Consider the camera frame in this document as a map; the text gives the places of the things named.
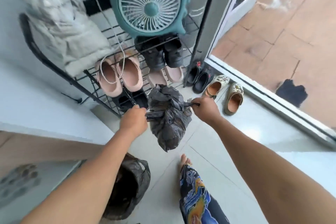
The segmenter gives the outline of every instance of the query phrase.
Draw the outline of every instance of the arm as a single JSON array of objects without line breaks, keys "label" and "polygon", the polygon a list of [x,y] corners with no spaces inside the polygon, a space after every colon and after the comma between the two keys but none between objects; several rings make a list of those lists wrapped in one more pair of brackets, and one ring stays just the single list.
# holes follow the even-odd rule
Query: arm
[{"label": "arm", "polygon": [[22,223],[98,223],[129,146],[147,129],[145,113],[137,105],[128,110],[101,154],[65,180]]},{"label": "arm", "polygon": [[195,114],[219,135],[270,224],[334,223],[336,199],[320,184],[225,120],[210,98]]}]

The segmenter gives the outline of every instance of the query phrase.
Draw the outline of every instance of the terracotta tile floor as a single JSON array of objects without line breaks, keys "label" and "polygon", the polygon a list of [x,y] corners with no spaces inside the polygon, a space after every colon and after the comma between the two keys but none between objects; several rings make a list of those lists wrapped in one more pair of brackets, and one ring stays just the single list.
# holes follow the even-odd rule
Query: terracotta tile floor
[{"label": "terracotta tile floor", "polygon": [[273,92],[290,78],[305,86],[300,109],[336,127],[336,0],[281,1],[287,12],[255,4],[212,54]]}]

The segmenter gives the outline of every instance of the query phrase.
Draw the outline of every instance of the fan grille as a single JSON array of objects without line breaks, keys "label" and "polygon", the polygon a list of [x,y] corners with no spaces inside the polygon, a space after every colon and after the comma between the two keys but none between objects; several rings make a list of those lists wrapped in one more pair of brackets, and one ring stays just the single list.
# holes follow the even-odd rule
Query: fan grille
[{"label": "fan grille", "polygon": [[124,20],[141,32],[167,28],[179,13],[181,0],[119,0]]}]

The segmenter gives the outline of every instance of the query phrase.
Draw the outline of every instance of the person's left arm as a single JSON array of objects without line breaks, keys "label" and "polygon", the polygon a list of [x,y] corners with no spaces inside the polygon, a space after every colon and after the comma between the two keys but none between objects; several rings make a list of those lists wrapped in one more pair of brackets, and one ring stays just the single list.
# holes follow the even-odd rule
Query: person's left arm
[{"label": "person's left arm", "polygon": [[98,223],[132,141],[147,129],[146,110],[134,106],[95,159],[86,162],[26,217],[23,224]]}]

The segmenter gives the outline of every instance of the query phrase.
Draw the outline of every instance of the person's left hand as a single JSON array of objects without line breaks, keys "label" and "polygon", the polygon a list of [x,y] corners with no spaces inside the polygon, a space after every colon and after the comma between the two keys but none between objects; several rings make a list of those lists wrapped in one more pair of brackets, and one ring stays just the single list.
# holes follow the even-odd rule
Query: person's left hand
[{"label": "person's left hand", "polygon": [[120,120],[119,130],[121,132],[131,133],[134,136],[134,140],[145,132],[148,127],[145,114],[146,109],[139,108],[138,105],[133,106],[132,109],[128,109]]}]

